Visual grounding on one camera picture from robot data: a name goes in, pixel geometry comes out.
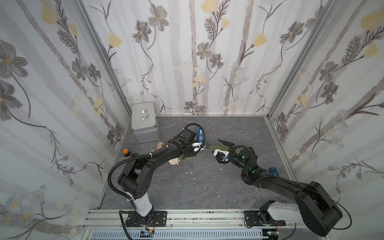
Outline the artificial flower bouquet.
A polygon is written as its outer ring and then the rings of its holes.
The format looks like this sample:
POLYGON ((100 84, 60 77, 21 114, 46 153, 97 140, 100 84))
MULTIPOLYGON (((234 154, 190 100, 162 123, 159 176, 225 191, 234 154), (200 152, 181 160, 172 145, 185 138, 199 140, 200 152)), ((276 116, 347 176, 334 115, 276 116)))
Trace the artificial flower bouquet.
MULTIPOLYGON (((153 157, 150 159, 150 161, 153 163, 153 165, 156 168, 160 167, 165 163, 168 163, 169 161, 171 161, 173 165, 178 165, 180 160, 185 159, 185 157, 182 156, 181 154, 182 147, 184 147, 185 145, 187 144, 183 144, 180 141, 169 142, 164 147, 154 151, 152 153, 153 157)), ((215 149, 229 152, 229 147, 225 147, 225 146, 209 145, 209 149, 207 150, 210 150, 213 152, 215 149)))

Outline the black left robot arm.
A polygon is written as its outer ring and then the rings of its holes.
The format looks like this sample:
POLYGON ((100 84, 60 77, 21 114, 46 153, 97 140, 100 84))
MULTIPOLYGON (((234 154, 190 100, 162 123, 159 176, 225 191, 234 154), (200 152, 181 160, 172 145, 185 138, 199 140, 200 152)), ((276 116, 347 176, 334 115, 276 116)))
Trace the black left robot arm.
POLYGON ((175 137, 165 143, 164 147, 144 154, 122 160, 115 164, 108 173, 107 183, 116 194, 125 197, 132 205, 132 211, 119 210, 122 228, 128 240, 131 239, 123 214, 134 212, 137 223, 150 226, 154 221, 154 207, 148 197, 153 174, 163 164, 181 156, 196 156, 203 150, 206 133, 196 123, 186 125, 175 137))

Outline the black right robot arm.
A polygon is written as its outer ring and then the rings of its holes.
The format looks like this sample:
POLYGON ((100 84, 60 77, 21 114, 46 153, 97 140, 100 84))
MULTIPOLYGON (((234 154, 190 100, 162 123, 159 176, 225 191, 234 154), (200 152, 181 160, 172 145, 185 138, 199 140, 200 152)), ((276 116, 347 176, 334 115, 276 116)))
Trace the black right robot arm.
POLYGON ((266 212, 273 220, 303 223, 321 237, 336 229, 346 208, 333 200, 322 185, 314 181, 309 184, 295 182, 274 175, 258 165, 258 156, 252 147, 236 146, 226 141, 223 144, 228 150, 215 149, 212 152, 218 163, 231 163, 240 168, 242 181, 246 185, 272 191, 295 202, 297 209, 291 214, 288 209, 292 206, 271 203, 266 212))

